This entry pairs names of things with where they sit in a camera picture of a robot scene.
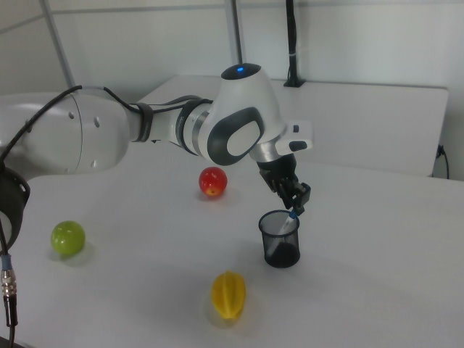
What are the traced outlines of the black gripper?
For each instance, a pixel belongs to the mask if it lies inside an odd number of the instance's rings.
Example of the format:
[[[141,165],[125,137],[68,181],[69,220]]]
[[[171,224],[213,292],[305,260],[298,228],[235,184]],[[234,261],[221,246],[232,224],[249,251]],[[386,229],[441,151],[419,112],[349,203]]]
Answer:
[[[295,215],[300,216],[310,200],[311,187],[298,183],[295,156],[288,154],[271,162],[258,162],[257,166],[269,189],[282,199],[286,209],[293,208]]]

